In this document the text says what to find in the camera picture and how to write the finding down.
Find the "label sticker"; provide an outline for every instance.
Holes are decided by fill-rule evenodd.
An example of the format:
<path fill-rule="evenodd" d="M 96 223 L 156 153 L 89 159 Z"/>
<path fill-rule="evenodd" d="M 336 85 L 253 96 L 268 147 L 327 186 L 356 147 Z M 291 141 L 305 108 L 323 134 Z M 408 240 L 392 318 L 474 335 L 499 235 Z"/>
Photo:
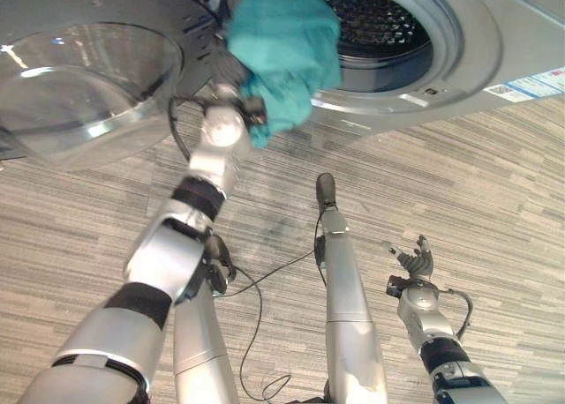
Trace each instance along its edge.
<path fill-rule="evenodd" d="M 565 67 L 489 86 L 484 91 L 512 102 L 565 93 Z"/>

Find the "teal towel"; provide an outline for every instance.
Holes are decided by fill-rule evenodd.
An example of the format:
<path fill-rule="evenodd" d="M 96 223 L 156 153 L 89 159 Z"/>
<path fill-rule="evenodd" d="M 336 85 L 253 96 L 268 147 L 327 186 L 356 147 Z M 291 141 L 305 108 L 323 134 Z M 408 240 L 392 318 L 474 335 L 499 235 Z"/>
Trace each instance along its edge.
<path fill-rule="evenodd" d="M 228 50 L 252 73 L 243 96 L 261 96 L 267 123 L 253 126 L 262 148 L 305 122 L 319 89 L 341 84 L 339 20 L 324 0 L 242 0 L 228 26 Z"/>

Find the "washing machine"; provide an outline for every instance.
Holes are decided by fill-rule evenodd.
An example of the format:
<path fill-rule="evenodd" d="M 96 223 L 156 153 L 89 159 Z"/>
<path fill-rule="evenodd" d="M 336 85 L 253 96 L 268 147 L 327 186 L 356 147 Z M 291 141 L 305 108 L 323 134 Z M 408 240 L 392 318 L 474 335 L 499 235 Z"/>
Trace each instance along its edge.
<path fill-rule="evenodd" d="M 73 170 L 164 138 L 226 1 L 0 0 L 0 159 Z M 565 91 L 565 0 L 326 2 L 343 84 L 313 123 L 367 135 Z"/>
<path fill-rule="evenodd" d="M 565 92 L 565 0 L 326 0 L 343 84 L 316 123 L 391 131 Z"/>

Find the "cable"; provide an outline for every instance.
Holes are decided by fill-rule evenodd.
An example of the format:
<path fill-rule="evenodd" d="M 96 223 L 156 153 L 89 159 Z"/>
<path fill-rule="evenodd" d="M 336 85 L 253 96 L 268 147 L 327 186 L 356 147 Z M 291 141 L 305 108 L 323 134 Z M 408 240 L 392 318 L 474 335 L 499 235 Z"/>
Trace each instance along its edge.
<path fill-rule="evenodd" d="M 184 102 L 184 101 L 194 102 L 195 104 L 198 104 L 200 106 L 200 108 L 202 109 L 202 111 L 204 111 L 204 108 L 206 107 L 206 103 L 202 100 L 199 100 L 198 98 L 195 98 L 195 97 L 186 98 L 186 97 L 180 97 L 180 96 L 172 98 L 170 100 L 170 103 L 169 103 L 169 128 L 170 128 L 170 133 L 171 133 L 173 139 L 175 139 L 175 143 L 177 144 L 177 147 L 180 150 L 183 157 L 185 157 L 186 161 L 190 161 L 191 160 L 191 152 L 188 149 L 188 146 L 186 146 L 186 143 L 180 137 L 180 134 L 178 133 L 178 128 L 177 128 L 178 117 L 176 116 L 176 107 L 177 107 L 177 104 L 179 102 Z"/>
<path fill-rule="evenodd" d="M 241 274 L 243 274 L 251 282 L 250 286 L 254 286 L 255 289 L 257 289 L 257 294 L 259 295 L 259 316 L 257 317 L 257 324 L 255 325 L 255 332 L 253 332 L 253 337 L 251 338 L 251 341 L 249 342 L 249 345 L 247 346 L 247 350 L 244 353 L 244 357 L 241 359 L 241 363 L 239 364 L 239 382 L 241 383 L 241 387 L 243 388 L 245 394 L 247 394 L 247 396 L 249 398 L 251 398 L 254 401 L 258 401 L 258 402 L 265 402 L 266 401 L 267 403 L 270 404 L 270 400 L 272 400 L 290 382 L 291 375 L 281 376 L 281 377 L 275 379 L 273 382 L 269 383 L 267 386 L 265 386 L 263 388 L 263 391 L 261 392 L 262 398 L 255 397 L 254 395 L 252 395 L 247 390 L 247 387 L 245 386 L 244 378 L 243 378 L 244 364 L 245 364 L 245 360 L 247 359 L 247 356 L 249 355 L 249 351 L 251 350 L 251 347 L 253 346 L 255 339 L 257 338 L 257 332 L 259 331 L 259 327 L 260 327 L 260 324 L 261 324 L 261 318 L 263 317 L 263 294 L 261 294 L 261 290 L 259 288 L 259 285 L 257 285 L 257 283 L 259 281 L 255 281 L 249 274 L 247 274 L 247 272 L 245 270 L 241 269 L 240 267 L 237 267 L 237 266 L 234 266 L 234 267 L 236 268 L 236 270 L 241 272 Z M 266 393 L 267 389 L 270 386 L 272 386 L 273 384 L 280 382 L 282 380 L 284 380 L 284 382 L 282 382 L 282 384 L 271 395 L 266 397 L 265 393 Z"/>
<path fill-rule="evenodd" d="M 439 292 L 442 294 L 461 296 L 467 302 L 467 316 L 465 317 L 465 320 L 463 321 L 461 328 L 456 333 L 457 339 L 461 340 L 463 338 L 463 335 L 465 334 L 465 331 L 471 325 L 470 320 L 471 320 L 471 314 L 473 312 L 473 300 L 471 300 L 471 297 L 467 295 L 467 293 L 463 291 L 458 291 L 456 289 L 449 288 L 447 290 L 440 290 Z"/>
<path fill-rule="evenodd" d="M 282 269 L 284 269 L 285 267 L 288 267 L 288 266 L 290 266 L 290 265 L 294 265 L 295 263 L 297 263 L 297 262 L 299 262 L 299 261 L 301 261 L 301 260 L 304 260 L 306 257 L 312 255 L 313 253 L 314 253 L 314 251 L 308 251 L 306 254 L 304 254 L 304 255 L 302 255 L 302 256 L 300 256 L 300 257 L 298 257 L 298 258 L 295 258 L 294 260 L 291 260 L 291 261 L 289 261 L 288 263 L 285 263 L 285 264 L 282 265 L 282 266 L 278 266 L 276 269 L 271 270 L 271 271 L 270 271 L 269 273 L 267 273 L 266 275 L 260 277 L 257 281 L 254 281 L 254 282 L 250 283 L 250 284 L 247 285 L 246 287 L 239 289 L 238 291 L 234 292 L 233 294 L 227 294 L 227 295 L 225 295 L 225 296 L 218 296 L 218 298 L 228 298 L 229 296 L 236 296 L 236 295 L 238 295 L 238 294 L 241 294 L 242 292 L 245 292 L 247 289 L 256 286 L 259 282 L 265 280 L 265 279 L 268 278 L 271 274 L 276 273 L 276 272 L 278 272 L 279 270 L 282 270 Z"/>

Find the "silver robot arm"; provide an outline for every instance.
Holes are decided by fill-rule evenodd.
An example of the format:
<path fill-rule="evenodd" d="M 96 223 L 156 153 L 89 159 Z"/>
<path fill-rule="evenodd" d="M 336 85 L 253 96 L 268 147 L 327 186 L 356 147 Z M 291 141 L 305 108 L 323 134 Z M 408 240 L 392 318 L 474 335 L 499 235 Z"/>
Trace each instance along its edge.
<path fill-rule="evenodd" d="M 139 237 L 124 285 L 93 310 L 20 398 L 20 404 L 142 404 L 177 304 L 174 370 L 178 402 L 238 403 L 215 317 L 213 290 L 226 277 L 212 259 L 229 259 L 211 227 L 251 150 L 234 88 L 218 88 L 207 108 L 188 176 Z"/>
<path fill-rule="evenodd" d="M 432 252 L 424 236 L 420 236 L 418 245 L 416 256 L 392 245 L 389 247 L 410 278 L 391 276 L 387 294 L 399 299 L 398 316 L 406 325 L 411 344 L 430 375 L 436 402 L 506 404 L 480 367 L 472 363 L 463 350 L 460 337 L 466 325 L 459 333 L 454 333 L 449 321 L 440 313 L 440 291 L 429 281 L 433 272 Z"/>
<path fill-rule="evenodd" d="M 380 343 L 358 270 L 347 221 L 337 209 L 335 181 L 318 177 L 316 196 L 323 236 L 316 240 L 316 261 L 328 278 L 326 401 L 335 404 L 386 404 L 387 383 Z"/>

